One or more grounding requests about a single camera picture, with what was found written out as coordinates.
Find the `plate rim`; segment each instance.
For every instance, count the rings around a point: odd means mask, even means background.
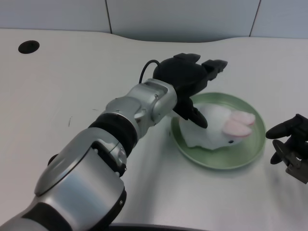
[[[246,101],[242,100],[241,98],[239,97],[236,97],[234,95],[231,95],[231,94],[226,94],[226,93],[221,93],[221,92],[207,92],[207,93],[201,93],[201,94],[197,94],[197,95],[194,95],[192,96],[192,98],[196,97],[196,96],[199,96],[199,95],[209,95],[209,94],[222,94],[222,95],[227,95],[227,96],[231,96],[231,97],[234,97],[234,98],[237,98],[243,102],[245,102],[247,105],[249,105],[251,108],[253,108],[257,113],[258,113],[258,116],[261,118],[261,121],[262,121],[262,124],[263,124],[263,127],[264,127],[264,130],[266,131],[266,126],[265,126],[265,123],[264,123],[264,120],[262,118],[262,116],[260,115],[260,113],[249,103],[247,103]],[[253,161],[255,161],[259,156],[263,155],[264,154],[264,149],[265,149],[265,144],[266,144],[266,138],[264,138],[264,142],[263,142],[263,145],[262,145],[262,148],[260,149],[260,151],[252,158],[250,159],[249,161],[247,161],[246,163],[244,164],[241,164],[241,165],[237,165],[237,166],[232,166],[232,167],[212,167],[212,166],[209,166],[207,164],[204,164],[202,162],[199,162],[195,159],[193,159],[192,157],[190,157],[189,155],[186,154],[186,152],[180,147],[179,143],[177,142],[177,140],[175,139],[174,137],[174,134],[173,134],[173,123],[174,121],[178,119],[177,117],[173,117],[171,119],[171,127],[170,127],[170,131],[171,131],[171,135],[172,135],[172,139],[174,141],[174,143],[176,144],[177,148],[180,150],[180,152],[185,156],[187,157],[188,159],[190,159],[191,161],[193,161],[194,163],[196,164],[199,164],[201,166],[204,166],[204,167],[207,167],[207,168],[211,168],[211,169],[219,169],[219,170],[230,170],[230,169],[235,169],[235,168],[239,168],[239,167],[243,167],[245,165],[248,165],[250,163],[252,163]]]

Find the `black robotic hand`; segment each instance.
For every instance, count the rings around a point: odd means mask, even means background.
[[[288,137],[286,143],[278,138]],[[266,138],[274,139],[273,145],[276,150],[270,160],[275,165],[283,161],[287,165],[286,172],[301,182],[308,182],[308,119],[296,114],[281,124],[271,128],[266,133]]]
[[[178,102],[173,111],[182,118],[190,119],[202,128],[207,128],[204,116],[193,106],[191,96],[207,86],[207,82],[216,78],[228,62],[223,60],[208,60],[201,65],[198,54],[177,54],[173,58],[162,61],[154,70],[153,78],[171,84],[178,96]]]

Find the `rabbit ear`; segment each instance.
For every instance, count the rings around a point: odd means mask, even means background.
[[[235,137],[247,137],[252,133],[252,130],[244,124],[229,119],[223,126],[223,133]]]
[[[242,111],[234,111],[231,114],[231,119],[234,119],[237,122],[240,122],[244,125],[253,125],[255,123],[256,117],[254,114],[242,112]]]

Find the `wall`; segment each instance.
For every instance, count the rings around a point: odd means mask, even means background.
[[[107,0],[113,34],[202,42],[250,34],[259,0]]]
[[[110,33],[109,22],[114,34],[140,40],[308,38],[308,0],[0,1],[0,28]]]
[[[0,28],[110,32],[104,0],[1,0]]]
[[[254,37],[308,38],[308,0],[262,0]]]

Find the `table surface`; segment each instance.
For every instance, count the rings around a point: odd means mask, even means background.
[[[233,38],[209,43],[130,40],[96,32],[0,29],[0,224],[31,202],[51,156],[138,83],[144,64],[178,53],[229,62],[203,92],[252,104],[266,127],[308,116],[308,40]],[[40,48],[21,54],[18,46]],[[151,65],[144,78],[150,78]],[[149,129],[128,159],[126,204],[115,222],[210,231],[308,229],[308,186],[264,155],[233,171],[185,158],[169,136],[170,118]]]

